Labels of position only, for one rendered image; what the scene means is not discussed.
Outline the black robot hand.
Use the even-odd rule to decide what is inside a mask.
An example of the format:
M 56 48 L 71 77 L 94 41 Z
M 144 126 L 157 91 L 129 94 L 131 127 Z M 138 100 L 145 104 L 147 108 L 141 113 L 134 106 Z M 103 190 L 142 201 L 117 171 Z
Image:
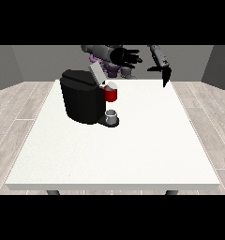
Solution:
M 167 82 L 171 78 L 172 69 L 169 66 L 166 67 L 150 67 L 148 71 L 158 71 L 162 73 L 163 86 L 166 86 Z
M 139 50 L 116 48 L 110 54 L 111 62 L 120 67 L 135 68 L 135 65 L 143 60 L 138 55 Z

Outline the small grey coffee pod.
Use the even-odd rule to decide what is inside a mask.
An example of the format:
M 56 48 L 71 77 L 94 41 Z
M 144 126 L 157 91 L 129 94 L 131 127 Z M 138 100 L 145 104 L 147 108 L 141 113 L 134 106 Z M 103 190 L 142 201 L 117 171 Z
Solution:
M 121 77 L 125 79 L 131 78 L 131 69 L 129 67 L 122 67 L 121 68 Z

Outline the pale grey machine lid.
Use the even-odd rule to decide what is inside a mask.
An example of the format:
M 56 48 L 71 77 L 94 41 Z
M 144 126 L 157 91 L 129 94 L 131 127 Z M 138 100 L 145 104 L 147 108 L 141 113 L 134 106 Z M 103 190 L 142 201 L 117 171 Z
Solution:
M 106 76 L 99 64 L 99 62 L 95 62 L 89 66 L 89 70 L 91 71 L 93 77 L 95 78 L 98 85 L 102 85 L 105 80 Z

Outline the red pod holder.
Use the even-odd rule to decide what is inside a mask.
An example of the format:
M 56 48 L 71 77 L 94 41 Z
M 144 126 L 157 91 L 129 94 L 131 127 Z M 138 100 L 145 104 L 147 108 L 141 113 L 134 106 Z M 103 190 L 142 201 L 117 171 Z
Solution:
M 104 86 L 105 100 L 114 102 L 117 100 L 117 85 L 114 82 L 108 82 Z

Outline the black coffee machine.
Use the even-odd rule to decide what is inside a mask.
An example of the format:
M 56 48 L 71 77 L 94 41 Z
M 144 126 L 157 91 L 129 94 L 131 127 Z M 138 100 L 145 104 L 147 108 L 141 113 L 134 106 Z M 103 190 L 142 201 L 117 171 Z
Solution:
M 92 73 L 84 70 L 66 70 L 60 85 L 67 116 L 86 125 L 101 124 L 108 128 L 119 125 L 119 118 L 113 125 L 106 123 L 104 86 L 98 85 Z

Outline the small grey cup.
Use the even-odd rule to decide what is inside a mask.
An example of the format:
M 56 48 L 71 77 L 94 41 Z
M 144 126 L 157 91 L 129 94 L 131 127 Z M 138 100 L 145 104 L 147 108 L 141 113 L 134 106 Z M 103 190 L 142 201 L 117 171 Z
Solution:
M 109 125 L 113 125 L 117 121 L 117 113 L 115 110 L 108 110 L 105 112 L 106 115 L 106 123 Z

